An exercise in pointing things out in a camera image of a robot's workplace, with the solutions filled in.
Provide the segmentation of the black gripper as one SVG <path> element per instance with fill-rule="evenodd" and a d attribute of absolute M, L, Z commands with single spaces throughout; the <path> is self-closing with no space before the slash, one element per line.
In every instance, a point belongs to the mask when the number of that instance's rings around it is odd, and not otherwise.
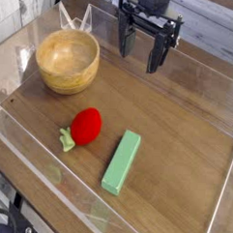
<path fill-rule="evenodd" d="M 183 16 L 170 8 L 170 0 L 119 0 L 120 9 L 132 15 L 144 14 L 146 17 L 154 16 L 156 19 L 165 19 L 172 26 L 169 35 L 172 37 L 172 46 L 179 41 L 180 27 L 184 24 Z M 127 57 L 135 44 L 134 19 L 131 15 L 119 13 L 119 51 L 122 57 Z M 155 36 L 155 43 L 150 51 L 147 62 L 147 72 L 155 73 L 164 63 L 170 38 L 167 34 L 159 32 Z"/>

